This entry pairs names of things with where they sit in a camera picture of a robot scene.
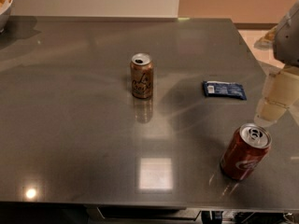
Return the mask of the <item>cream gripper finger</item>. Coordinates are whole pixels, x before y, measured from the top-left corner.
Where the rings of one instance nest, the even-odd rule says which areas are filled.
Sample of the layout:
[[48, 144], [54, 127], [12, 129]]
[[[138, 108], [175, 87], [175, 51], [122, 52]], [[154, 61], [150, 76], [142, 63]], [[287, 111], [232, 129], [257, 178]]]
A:
[[272, 126], [298, 100], [299, 67], [273, 67], [268, 71], [263, 84], [262, 98], [257, 104], [254, 122], [262, 127]]

